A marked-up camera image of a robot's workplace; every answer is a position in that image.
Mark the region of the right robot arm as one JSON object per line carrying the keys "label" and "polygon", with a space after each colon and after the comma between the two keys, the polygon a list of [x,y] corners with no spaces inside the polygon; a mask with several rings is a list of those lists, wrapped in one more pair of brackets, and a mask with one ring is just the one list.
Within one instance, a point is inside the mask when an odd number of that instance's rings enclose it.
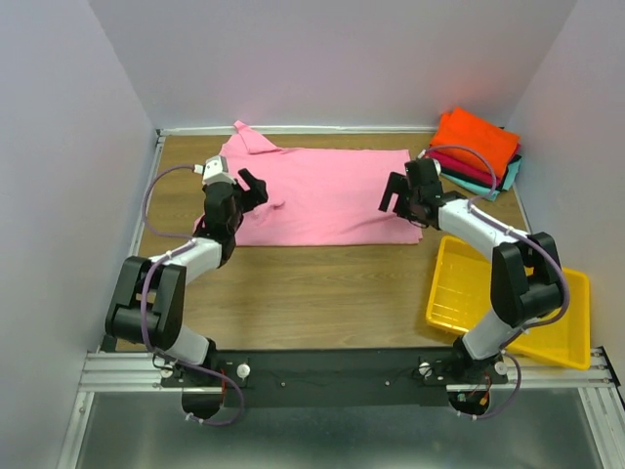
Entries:
{"label": "right robot arm", "polygon": [[460,238],[491,265],[490,309],[436,366],[443,375],[474,381],[524,332],[567,312],[570,288],[554,239],[506,226],[461,193],[445,191],[433,160],[411,160],[391,173],[379,208]]}

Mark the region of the pink t shirt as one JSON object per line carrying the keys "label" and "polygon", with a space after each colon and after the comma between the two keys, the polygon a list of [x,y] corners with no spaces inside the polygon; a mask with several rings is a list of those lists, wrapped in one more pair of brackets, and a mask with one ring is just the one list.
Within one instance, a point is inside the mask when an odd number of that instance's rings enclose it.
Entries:
{"label": "pink t shirt", "polygon": [[239,246],[416,244],[420,228],[379,209],[406,149],[281,148],[237,121],[220,155],[229,170],[266,182],[269,200],[245,214]]}

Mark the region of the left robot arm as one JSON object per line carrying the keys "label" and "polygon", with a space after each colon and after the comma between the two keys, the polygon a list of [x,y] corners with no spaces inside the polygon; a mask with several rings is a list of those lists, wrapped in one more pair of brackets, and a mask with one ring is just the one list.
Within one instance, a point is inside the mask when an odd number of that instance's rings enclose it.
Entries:
{"label": "left robot arm", "polygon": [[182,364],[196,386],[218,373],[216,344],[184,325],[187,286],[229,260],[244,215],[269,201],[266,182],[246,169],[236,178],[222,170],[202,182],[202,191],[203,214],[193,234],[181,235],[181,246],[124,260],[104,323],[107,335]]}

